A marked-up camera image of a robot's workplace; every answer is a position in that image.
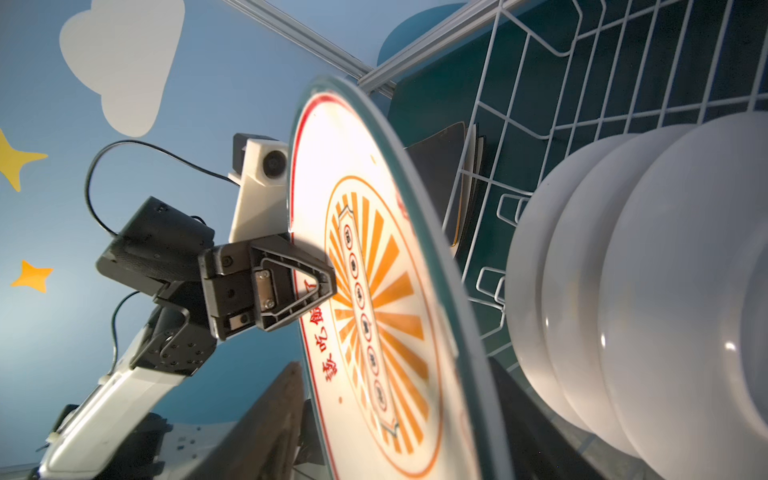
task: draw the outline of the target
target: wire dish rack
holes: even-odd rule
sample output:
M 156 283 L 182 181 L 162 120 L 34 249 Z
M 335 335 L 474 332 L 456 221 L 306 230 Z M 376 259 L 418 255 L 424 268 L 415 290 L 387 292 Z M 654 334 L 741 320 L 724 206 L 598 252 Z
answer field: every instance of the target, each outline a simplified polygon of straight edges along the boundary
M 525 380 L 505 325 L 507 252 L 526 201 L 578 148 L 614 134 L 768 108 L 768 3 L 549 0 L 524 12 L 502 4 L 489 38 L 477 40 L 488 46 L 469 120 L 489 137 L 486 168 L 459 168 L 449 201 L 464 175 L 487 186 L 473 213 L 472 242 L 458 255 L 462 281 L 488 355 L 566 439 L 605 478 L 659 478 L 558 417 Z M 446 214 L 444 229 L 448 221 Z

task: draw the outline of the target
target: plate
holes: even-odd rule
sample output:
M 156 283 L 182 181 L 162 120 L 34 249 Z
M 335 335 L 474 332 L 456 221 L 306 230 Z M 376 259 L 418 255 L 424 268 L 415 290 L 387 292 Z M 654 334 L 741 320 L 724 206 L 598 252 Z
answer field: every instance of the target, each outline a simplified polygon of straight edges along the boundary
M 601 365 L 624 432 L 667 480 L 768 472 L 768 113 L 683 136 L 619 216 Z
M 600 367 L 600 276 L 614 226 L 635 185 L 659 155 L 694 127 L 649 131 L 592 168 L 558 220 L 541 282 L 547 350 L 565 398 L 595 435 L 636 457 L 616 418 Z
M 290 233 L 336 271 L 338 293 L 300 320 L 333 477 L 511 478 L 475 318 L 399 139 L 346 81 L 317 80 L 302 105 Z
M 509 246 L 505 313 L 520 368 L 551 409 L 584 430 L 589 428 L 565 399 L 552 370 L 541 317 L 541 278 L 549 242 L 571 194 L 598 161 L 633 137 L 636 135 L 603 138 L 552 169 L 528 202 Z

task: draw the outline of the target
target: black cable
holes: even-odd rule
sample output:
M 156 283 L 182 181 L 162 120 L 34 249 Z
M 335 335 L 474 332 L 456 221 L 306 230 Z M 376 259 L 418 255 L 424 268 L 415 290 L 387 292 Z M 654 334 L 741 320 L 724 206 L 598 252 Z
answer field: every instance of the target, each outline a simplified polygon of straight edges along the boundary
M 112 367 L 107 373 L 108 376 L 114 373 L 114 367 L 118 364 L 118 331 L 115 328 L 115 323 L 118 320 L 118 312 L 120 311 L 120 307 L 123 306 L 123 303 L 137 293 L 139 293 L 138 290 L 126 295 L 125 298 L 118 303 L 118 306 L 114 308 L 114 312 L 112 313 Z
M 297 472 L 299 472 L 301 475 L 304 475 L 305 477 L 309 478 L 310 480 L 316 480 L 314 477 L 310 477 L 309 475 L 307 475 L 306 473 L 302 472 L 301 470 L 299 470 L 295 466 L 293 467 L 293 469 L 296 470 Z
M 104 222 L 101 221 L 101 218 L 98 217 L 96 212 L 94 211 L 93 205 L 91 204 L 91 177 L 93 177 L 94 169 L 96 168 L 96 164 L 98 164 L 98 161 L 101 159 L 101 157 L 104 156 L 109 150 L 112 150 L 113 148 L 117 147 L 118 145 L 122 144 L 139 144 L 144 145 L 145 147 L 152 148 L 156 151 L 162 152 L 166 154 L 168 157 L 172 157 L 178 161 L 180 161 L 182 164 L 187 165 L 188 167 L 192 167 L 193 169 L 202 172 L 206 175 L 210 175 L 211 177 L 220 178 L 221 180 L 225 180 L 227 182 L 230 182 L 232 185 L 237 185 L 237 183 L 233 182 L 229 178 L 225 177 L 224 175 L 219 175 L 217 173 L 214 173 L 210 170 L 206 170 L 202 167 L 198 167 L 197 165 L 184 160 L 182 157 L 179 157 L 178 155 L 172 154 L 170 151 L 165 150 L 164 148 L 160 148 L 157 145 L 149 144 L 145 141 L 141 140 L 118 140 L 110 143 L 106 147 L 99 150 L 99 152 L 94 157 L 93 161 L 91 162 L 91 166 L 88 167 L 88 173 L 85 175 L 85 206 L 88 207 L 88 212 L 91 214 L 91 216 L 96 220 L 96 223 L 98 223 L 101 228 L 106 230 L 110 235 L 113 237 L 116 237 L 118 234 L 115 233 L 114 230 L 112 230 L 110 227 L 107 227 Z

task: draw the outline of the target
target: red border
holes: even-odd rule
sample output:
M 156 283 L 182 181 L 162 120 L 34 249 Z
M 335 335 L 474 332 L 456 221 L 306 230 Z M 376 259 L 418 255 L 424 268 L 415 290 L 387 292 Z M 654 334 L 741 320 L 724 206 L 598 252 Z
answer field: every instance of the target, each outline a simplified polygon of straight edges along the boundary
M 301 134 L 304 131 L 304 124 L 306 123 L 307 118 L 309 118 L 310 114 L 312 113 L 312 110 L 314 110 L 318 105 L 324 102 L 331 102 L 335 104 L 339 104 L 342 107 L 346 108 L 346 105 L 342 103 L 338 98 L 330 95 L 330 94 L 320 94 L 317 95 L 305 108 L 304 112 L 301 114 L 301 121 L 299 122 L 299 128 L 296 129 L 296 138 L 293 139 L 293 152 L 291 155 L 291 171 L 290 171 L 290 222 L 289 222 L 289 228 L 290 228 L 290 239 L 293 242 L 293 188 L 296 185 L 296 181 L 294 180 L 294 177 L 296 176 L 296 152 L 299 151 L 299 142 L 301 142 Z M 296 285 L 297 283 L 297 277 L 296 272 L 293 272 L 293 285 Z M 315 378 L 315 370 L 312 365 L 311 357 L 310 357 L 310 345 L 306 342 L 306 331 L 304 330 L 304 321 L 302 319 L 299 319 L 299 324 L 301 325 L 301 336 L 304 340 L 304 351 L 306 353 L 306 363 L 310 366 L 310 374 L 312 375 L 312 389 L 314 390 L 315 394 L 315 405 L 317 406 L 317 412 L 320 415 L 320 426 L 323 430 L 323 438 L 326 441 L 326 451 L 328 452 L 328 459 L 331 462 L 331 470 L 333 471 L 333 477 L 338 478 L 339 473 L 336 470 L 336 463 L 333 461 L 333 453 L 331 452 L 331 442 L 328 440 L 328 434 L 326 433 L 326 420 L 323 417 L 323 408 L 320 406 L 320 402 L 317 399 L 317 380 Z
M 376 388 L 377 385 L 379 386 L 379 390 L 381 391 L 384 390 L 384 387 L 382 386 L 382 383 L 379 381 L 379 379 L 373 380 L 373 388 Z M 389 407 L 389 405 L 386 404 L 386 399 L 384 399 L 384 408 L 382 408 L 382 403 L 381 401 L 379 401 L 379 408 L 381 408 L 383 412 L 386 412 L 387 407 Z
M 358 288 L 360 288 L 360 296 L 357 296 Z M 360 300 L 357 300 L 358 298 L 362 298 L 362 305 L 360 305 Z M 355 282 L 355 303 L 357 303 L 357 306 L 361 310 L 366 308 L 366 296 L 362 294 L 362 286 L 360 285 L 360 282 Z
M 357 275 L 355 272 L 352 272 L 352 259 L 355 259 L 355 265 L 357 265 L 357 268 L 355 268 L 355 272 L 357 272 Z M 354 253 L 349 253 L 349 271 L 352 272 L 352 278 L 357 280 L 357 277 L 360 276 L 360 263 L 357 261 L 357 256 Z
M 345 225 L 345 226 L 344 226 L 344 233 L 346 233 L 346 231 L 347 231 L 347 230 L 349 230 L 349 238 L 352 238 L 352 229 L 351 229 L 351 228 L 349 228 L 349 225 Z M 345 245 L 345 247 L 346 247 L 346 249 L 347 249 L 347 250 L 351 250 L 351 249 L 352 249 L 352 247 L 354 247 L 354 246 L 355 246 L 355 244 L 354 244 L 354 243 L 353 243 L 352 245 L 349 245 L 349 246 L 348 246 L 348 245 Z
M 366 336 L 366 333 L 363 332 L 362 333 L 362 337 L 364 339 L 366 339 L 366 342 L 371 342 L 373 340 L 373 330 L 370 327 L 371 320 L 368 318 L 368 316 L 365 313 L 360 313 L 360 322 L 368 323 L 368 325 L 369 325 L 369 327 L 368 327 L 368 336 Z
M 370 352 L 373 352 L 373 361 L 376 363 L 376 371 L 373 373 L 373 376 L 379 376 L 379 357 L 376 356 L 376 351 L 373 349 L 373 346 L 368 345 L 368 349 L 366 350 L 366 353 L 368 354 L 369 361 L 370 361 Z

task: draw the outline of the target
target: stack of white plates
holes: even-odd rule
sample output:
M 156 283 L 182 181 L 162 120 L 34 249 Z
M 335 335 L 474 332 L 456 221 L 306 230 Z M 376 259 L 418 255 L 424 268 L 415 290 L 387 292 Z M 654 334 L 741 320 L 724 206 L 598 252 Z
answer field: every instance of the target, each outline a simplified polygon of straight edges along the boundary
M 520 367 L 668 480 L 768 478 L 768 114 L 609 137 L 538 188 L 507 263 Z

